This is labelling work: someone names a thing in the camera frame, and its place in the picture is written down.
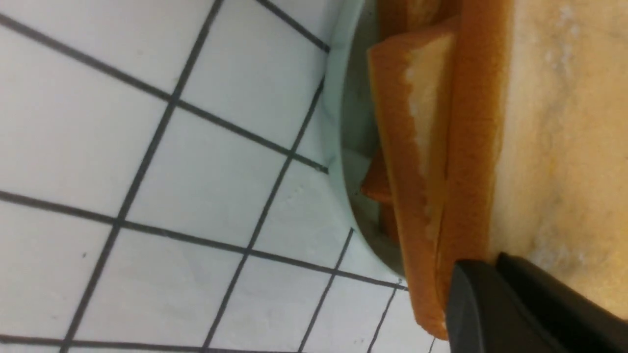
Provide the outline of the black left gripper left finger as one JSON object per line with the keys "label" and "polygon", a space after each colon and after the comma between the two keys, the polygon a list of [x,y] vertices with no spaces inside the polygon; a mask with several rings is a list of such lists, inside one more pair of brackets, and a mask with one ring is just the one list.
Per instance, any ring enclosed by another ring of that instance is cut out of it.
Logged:
{"label": "black left gripper left finger", "polygon": [[493,266],[455,263],[446,306],[452,353],[566,353],[531,317]]}

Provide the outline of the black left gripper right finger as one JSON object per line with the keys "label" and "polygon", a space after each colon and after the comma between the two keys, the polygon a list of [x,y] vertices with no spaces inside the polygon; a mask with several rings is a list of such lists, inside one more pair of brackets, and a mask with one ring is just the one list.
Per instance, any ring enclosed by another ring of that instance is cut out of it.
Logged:
{"label": "black left gripper right finger", "polygon": [[501,253],[497,271],[543,333],[568,353],[626,353],[624,319],[601,308],[528,260]]}

